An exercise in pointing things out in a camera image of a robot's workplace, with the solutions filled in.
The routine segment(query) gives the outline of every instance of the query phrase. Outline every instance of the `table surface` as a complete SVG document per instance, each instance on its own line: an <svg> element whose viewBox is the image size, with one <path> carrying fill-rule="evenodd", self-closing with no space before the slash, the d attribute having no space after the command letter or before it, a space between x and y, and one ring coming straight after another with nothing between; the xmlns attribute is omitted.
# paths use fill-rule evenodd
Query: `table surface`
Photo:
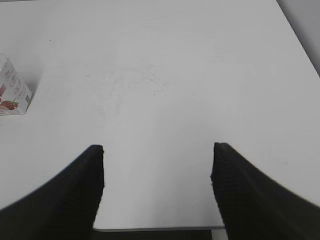
<svg viewBox="0 0 320 240"><path fill-rule="evenodd" d="M214 142L320 205L320 80L276 0L6 2L0 33L36 90L0 117L0 208L100 144L95 228L223 226Z"/></svg>

